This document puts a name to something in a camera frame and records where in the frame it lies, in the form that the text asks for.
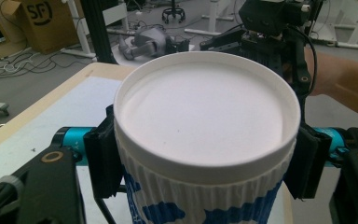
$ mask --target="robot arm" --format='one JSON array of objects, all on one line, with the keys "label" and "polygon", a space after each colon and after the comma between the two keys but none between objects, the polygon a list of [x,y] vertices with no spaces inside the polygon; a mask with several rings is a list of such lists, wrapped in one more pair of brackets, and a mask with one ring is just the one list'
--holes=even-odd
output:
[{"label": "robot arm", "polygon": [[239,15],[247,30],[278,36],[287,24],[303,26],[310,17],[310,10],[310,5],[302,0],[249,0]]},{"label": "robot arm", "polygon": [[[98,127],[59,129],[48,148],[12,174],[11,177],[22,185],[12,188],[13,181],[0,181],[0,223],[85,223],[75,168],[76,162],[78,165],[84,160],[88,162],[95,202],[108,223],[116,223],[103,202],[118,192],[126,192],[126,187],[120,185],[123,171],[114,119],[110,105],[106,108],[105,120]],[[84,148],[74,144],[81,141]],[[308,157],[317,157],[319,164],[308,161]],[[337,216],[333,219],[344,218],[342,220],[349,222],[334,223],[358,223],[357,128],[314,129],[301,125],[285,184],[294,186],[289,188],[294,198],[314,198],[319,184],[318,169],[323,168],[326,161],[342,165],[342,176],[331,199],[334,202],[331,208],[337,212],[332,214]]]},{"label": "robot arm", "polygon": [[143,28],[135,33],[129,47],[122,36],[119,37],[119,47],[121,53],[127,60],[134,60],[139,56],[160,57],[163,55],[188,51],[189,40],[174,42],[169,35],[157,27]]},{"label": "robot arm", "polygon": [[147,41],[144,45],[139,48],[130,48],[127,43],[125,42],[122,35],[118,38],[118,49],[121,53],[123,53],[124,57],[127,60],[134,60],[136,57],[139,56],[152,56],[157,52],[158,43],[155,41]]}]

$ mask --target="cardboard box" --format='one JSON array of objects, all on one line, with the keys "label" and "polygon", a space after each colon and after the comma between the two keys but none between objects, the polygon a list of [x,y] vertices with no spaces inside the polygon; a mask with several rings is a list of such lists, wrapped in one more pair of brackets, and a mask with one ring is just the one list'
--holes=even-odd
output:
[{"label": "cardboard box", "polygon": [[15,21],[15,17],[13,16],[13,18],[11,18],[2,14],[1,4],[5,4],[3,2],[4,0],[0,0],[0,27],[2,28],[2,33],[4,34],[6,42],[23,42],[25,40],[25,35],[20,26]]},{"label": "cardboard box", "polygon": [[61,0],[8,0],[2,12],[15,17],[36,51],[48,54],[78,43],[71,12]]}]

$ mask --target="floor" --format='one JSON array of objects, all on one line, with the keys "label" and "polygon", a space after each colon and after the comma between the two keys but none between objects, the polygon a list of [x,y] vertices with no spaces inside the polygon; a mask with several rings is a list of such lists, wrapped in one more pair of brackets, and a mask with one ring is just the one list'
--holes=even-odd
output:
[{"label": "floor", "polygon": [[[174,36],[177,40],[189,39],[190,43],[195,45],[194,50],[198,50],[200,49],[199,42],[210,37],[186,34],[184,28],[207,29],[208,22],[202,19],[200,15],[208,14],[208,2],[207,0],[181,1],[179,4],[186,11],[186,20],[182,23],[170,20],[169,24],[165,24],[161,20],[161,11],[165,7],[147,5],[141,11],[129,12],[130,27],[145,24],[163,25],[169,35]],[[217,32],[224,32],[241,23],[240,18],[235,13],[243,2],[244,0],[231,1],[227,12],[236,19],[234,21],[219,21],[216,24]],[[326,0],[324,4],[325,6],[323,6],[318,19],[320,27],[315,26],[314,31],[322,31],[320,28],[328,26],[334,20],[334,15],[337,15],[338,0]],[[337,38],[340,41],[346,41],[350,34],[350,31],[337,31]],[[117,36],[109,35],[109,39],[113,47],[117,43]],[[335,48],[326,45],[316,45],[315,47],[322,52],[358,61],[358,49]],[[3,113],[0,113],[0,124],[10,121],[87,64],[93,63],[92,59],[61,54],[60,52],[41,55],[32,50],[25,50],[7,60],[15,67],[7,65],[6,70],[8,72],[1,74],[4,70],[0,65],[0,102],[6,102],[10,105],[8,109],[10,115],[6,117]],[[344,129],[358,127],[358,115],[356,113],[326,96],[309,97],[306,108],[307,123],[312,127],[334,126]],[[325,168],[315,199],[292,200],[296,224],[331,223],[328,202],[336,186],[338,176],[338,169]]]}]

